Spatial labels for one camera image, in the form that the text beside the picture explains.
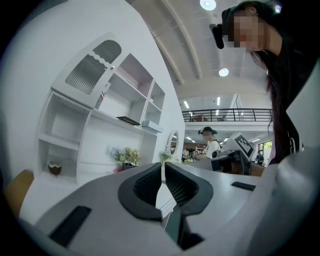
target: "white curved wall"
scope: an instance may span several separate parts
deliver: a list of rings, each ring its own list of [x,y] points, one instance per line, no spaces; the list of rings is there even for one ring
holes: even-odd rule
[[[39,118],[56,76],[80,49],[107,32],[123,42],[166,93],[160,120],[163,133],[157,138],[153,161],[160,160],[173,129],[179,130],[183,141],[185,123],[172,81],[140,15],[124,0],[69,0],[23,27],[1,60],[0,164],[7,181],[34,166]],[[177,149],[180,154],[182,146]]]

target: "potted flowers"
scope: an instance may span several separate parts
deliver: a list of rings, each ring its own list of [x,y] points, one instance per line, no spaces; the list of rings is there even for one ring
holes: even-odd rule
[[[138,150],[130,147],[125,149],[113,148],[111,155],[117,162],[122,163],[122,171],[136,167],[140,159]]]

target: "ceiling beam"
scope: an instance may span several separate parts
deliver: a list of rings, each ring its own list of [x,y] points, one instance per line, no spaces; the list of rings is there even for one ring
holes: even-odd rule
[[[200,69],[200,64],[199,64],[199,58],[197,56],[195,47],[190,39],[190,36],[188,34],[188,31],[185,27],[185,25],[182,23],[181,19],[179,18],[179,15],[177,14],[176,10],[173,8],[173,6],[171,5],[171,3],[168,2],[168,0],[161,0],[162,3],[164,4],[164,6],[168,9],[168,11],[170,12],[170,14],[172,15],[172,17],[174,18],[175,22],[178,24],[184,39],[186,41],[186,44],[188,45],[191,55],[192,55],[192,59],[198,74],[198,78],[201,79],[202,78],[202,72]]]
[[[164,46],[164,44],[159,40],[159,37],[157,37],[154,32],[150,29],[149,27],[149,30],[155,40],[155,43],[158,45],[160,51],[162,51],[163,55],[166,57],[166,59],[168,60],[169,64],[171,65],[177,79],[179,80],[180,84],[183,85],[185,83],[185,81],[183,80],[178,68],[177,68],[177,65],[176,63],[174,62],[174,60],[171,58],[168,50],[166,49],[166,47]]]

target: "wall mirror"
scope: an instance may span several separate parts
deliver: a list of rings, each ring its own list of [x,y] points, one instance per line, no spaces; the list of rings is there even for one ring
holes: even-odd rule
[[[177,150],[179,147],[179,132],[177,130],[173,130],[168,138],[168,143],[166,146],[167,152],[171,153],[171,159],[177,158]]]

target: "black railing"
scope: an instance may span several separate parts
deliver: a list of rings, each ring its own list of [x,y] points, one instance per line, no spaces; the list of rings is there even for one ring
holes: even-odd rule
[[[269,122],[273,111],[268,108],[220,108],[182,111],[185,122]]]

